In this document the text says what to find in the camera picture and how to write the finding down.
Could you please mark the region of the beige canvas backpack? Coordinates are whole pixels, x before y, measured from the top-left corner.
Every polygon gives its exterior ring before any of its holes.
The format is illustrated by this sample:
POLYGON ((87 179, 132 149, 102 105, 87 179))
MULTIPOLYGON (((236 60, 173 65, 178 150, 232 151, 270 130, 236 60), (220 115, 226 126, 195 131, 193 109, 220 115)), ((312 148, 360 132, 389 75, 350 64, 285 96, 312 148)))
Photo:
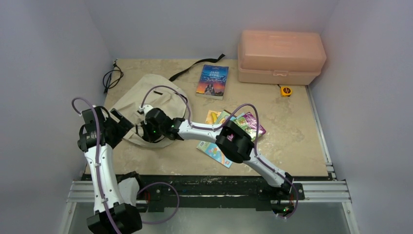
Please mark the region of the beige canvas backpack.
POLYGON ((140 123, 144 120, 144 115, 138 111, 141 106, 147 105, 159 108, 170 118, 188 119, 191 111, 188 95, 165 77, 146 74, 112 106, 134 125, 123 137, 125 141, 145 148, 171 145, 173 141, 163 136, 158 137, 154 143, 143 139, 144 132, 140 123))

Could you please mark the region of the light blue cartoon activity book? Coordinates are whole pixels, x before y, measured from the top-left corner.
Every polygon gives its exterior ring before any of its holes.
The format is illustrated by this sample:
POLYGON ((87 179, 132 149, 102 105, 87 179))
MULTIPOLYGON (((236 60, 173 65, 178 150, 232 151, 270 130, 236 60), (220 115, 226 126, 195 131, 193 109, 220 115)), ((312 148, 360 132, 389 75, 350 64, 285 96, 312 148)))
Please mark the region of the light blue cartoon activity book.
MULTIPOLYGON (((230 116, 230 112, 226 110, 221 111, 221 114, 219 115, 218 120, 215 122, 215 124, 218 124, 218 125, 223 124, 229 116, 230 116)), ((226 156, 224 156, 224 154, 221 152, 219 147, 214 143, 200 141, 196 148, 199 151, 203 152, 208 157, 222 164, 226 168, 230 168, 230 166, 233 163, 231 160, 226 158, 226 156)))

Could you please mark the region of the purple Treehouse paperback book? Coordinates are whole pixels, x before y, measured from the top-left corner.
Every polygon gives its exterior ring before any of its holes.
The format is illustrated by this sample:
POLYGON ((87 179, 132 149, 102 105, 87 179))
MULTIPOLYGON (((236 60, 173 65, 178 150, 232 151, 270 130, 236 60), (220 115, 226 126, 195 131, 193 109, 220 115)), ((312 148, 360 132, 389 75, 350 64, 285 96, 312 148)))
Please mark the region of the purple Treehouse paperback book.
POLYGON ((256 136, 261 137, 266 133, 265 128, 261 125, 257 131, 257 120, 251 112, 239 115, 233 121, 251 137, 252 141, 255 141, 256 136))

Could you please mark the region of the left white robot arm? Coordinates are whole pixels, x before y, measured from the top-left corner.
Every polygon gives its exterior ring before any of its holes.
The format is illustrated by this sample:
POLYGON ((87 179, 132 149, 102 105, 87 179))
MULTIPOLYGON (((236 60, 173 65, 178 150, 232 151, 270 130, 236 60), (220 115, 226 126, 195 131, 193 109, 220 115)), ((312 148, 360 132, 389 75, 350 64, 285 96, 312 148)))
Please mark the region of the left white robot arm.
POLYGON ((96 106, 82 112, 84 125, 77 145, 90 168, 94 188, 94 214, 86 219, 94 234, 132 234, 142 229, 136 200, 145 186, 133 171, 117 178, 113 169, 113 149, 132 128, 117 110, 96 106))

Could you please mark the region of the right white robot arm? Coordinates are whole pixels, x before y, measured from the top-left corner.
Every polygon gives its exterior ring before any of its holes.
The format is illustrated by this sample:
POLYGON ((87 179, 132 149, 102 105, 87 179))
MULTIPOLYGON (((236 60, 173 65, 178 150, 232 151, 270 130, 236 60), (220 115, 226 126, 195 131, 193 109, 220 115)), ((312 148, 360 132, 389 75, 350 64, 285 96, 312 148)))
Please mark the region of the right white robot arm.
POLYGON ((267 160, 257 150, 251 136, 231 120, 221 126, 191 124, 185 118, 170 118, 151 105, 140 107, 137 112, 143 115, 143 124, 150 127, 150 134, 159 134, 172 141, 199 140, 216 144, 229 160, 245 164, 262 176, 279 198, 298 191, 293 177, 267 160))

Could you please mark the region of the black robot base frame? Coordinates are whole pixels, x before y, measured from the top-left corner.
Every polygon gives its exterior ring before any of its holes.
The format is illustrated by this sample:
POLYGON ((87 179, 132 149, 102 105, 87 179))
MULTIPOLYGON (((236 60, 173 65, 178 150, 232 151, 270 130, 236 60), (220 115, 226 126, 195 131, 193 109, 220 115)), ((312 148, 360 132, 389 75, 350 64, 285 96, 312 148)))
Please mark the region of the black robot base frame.
POLYGON ((294 183, 297 192, 280 194, 261 176, 139 175, 117 174, 120 182, 136 177, 139 185, 150 185, 138 195, 142 211, 163 212, 165 208, 251 208, 288 213, 296 201, 305 199, 303 185, 294 183))

